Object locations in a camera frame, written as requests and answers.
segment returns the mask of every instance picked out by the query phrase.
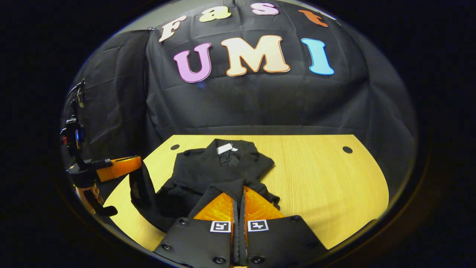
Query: black clamp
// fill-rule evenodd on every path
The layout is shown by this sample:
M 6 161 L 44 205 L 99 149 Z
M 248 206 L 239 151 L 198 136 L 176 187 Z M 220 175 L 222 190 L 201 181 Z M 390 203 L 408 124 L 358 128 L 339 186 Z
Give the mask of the black clamp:
M 77 97 L 80 101 L 79 104 L 81 107 L 84 107 L 83 95 L 81 93 L 81 89 L 83 88 L 84 84 L 85 82 L 83 79 L 71 90 L 74 91 L 75 89 L 78 89 Z M 66 170 L 66 172 L 68 172 L 68 174 L 71 176 L 75 187 L 89 188 L 94 186 L 98 180 L 96 170 L 99 168 L 112 166 L 112 163 L 109 159 L 94 162 L 91 162 L 90 159 L 86 161 L 82 159 L 81 143 L 84 142 L 84 131 L 77 117 L 78 101 L 74 99 L 69 105 L 73 109 L 73 115 L 70 119 L 66 120 L 66 127 L 61 130 L 60 135 L 62 136 L 62 143 L 68 147 L 68 153 L 70 156 L 75 157 L 76 163 L 72 164 L 71 167 Z M 118 213 L 117 209 L 113 206 L 101 206 L 91 191 L 84 191 L 84 196 L 99 215 L 113 216 Z
M 233 261 L 232 224 L 179 218 L 154 252 L 186 267 L 242 266 Z M 239 247 L 246 248 L 250 268 L 300 267 L 327 252 L 301 216 L 252 220 L 240 226 L 248 233 L 247 242 Z

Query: wooden table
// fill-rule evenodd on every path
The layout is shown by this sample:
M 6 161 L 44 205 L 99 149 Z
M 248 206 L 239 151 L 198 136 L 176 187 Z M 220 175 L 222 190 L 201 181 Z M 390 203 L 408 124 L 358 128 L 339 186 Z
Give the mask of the wooden table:
M 258 152 L 273 159 L 274 167 L 261 182 L 281 198 L 281 212 L 301 215 L 327 249 L 381 216 L 388 206 L 382 171 L 353 135 L 175 135 L 144 159 L 155 190 L 172 176 L 177 153 L 206 148 L 215 138 L 254 142 Z M 171 150 L 176 144 L 180 147 Z M 344 152 L 344 146 L 353 152 Z M 153 251 L 165 233 L 139 214 L 129 191 L 126 177 L 104 206 L 115 206 L 119 213 L 111 219 Z

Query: black cloth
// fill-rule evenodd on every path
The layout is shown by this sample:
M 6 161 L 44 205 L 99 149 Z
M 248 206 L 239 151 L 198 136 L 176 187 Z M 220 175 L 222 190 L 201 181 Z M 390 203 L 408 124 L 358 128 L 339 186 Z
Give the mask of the black cloth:
M 228 143 L 238 150 L 218 155 L 217 148 Z M 193 217 L 221 193 L 241 204 L 243 186 L 278 207 L 279 197 L 259 182 L 273 164 L 271 158 L 247 141 L 215 139 L 207 148 L 184 151 L 177 154 L 172 177 L 156 194 L 158 210 L 167 218 Z
M 251 11 L 253 2 L 224 0 L 231 15 L 208 22 L 197 14 L 213 4 L 185 10 L 176 18 L 187 19 L 164 42 L 158 40 L 170 21 L 160 20 L 154 31 L 127 31 L 106 40 L 72 83 L 86 78 L 85 107 L 79 109 L 85 158 L 145 158 L 174 134 L 353 134 L 380 166 L 391 198 L 411 171 L 417 148 L 415 113 L 397 71 L 378 47 L 340 19 L 320 15 L 328 25 L 322 27 L 299 12 L 308 9 L 273 0 L 279 14 L 260 16 Z M 291 69 L 253 72 L 243 63 L 246 74 L 227 76 L 228 50 L 221 42 L 240 37 L 256 47 L 263 35 L 282 38 Z M 326 44 L 333 75 L 309 70 L 312 58 L 303 38 Z M 211 44 L 211 73 L 187 83 L 173 58 L 190 51 L 196 72 L 201 63 L 194 48 L 205 42 Z M 61 128 L 69 117 L 70 109 L 64 109 Z M 66 147 L 62 150 L 67 168 L 71 159 Z

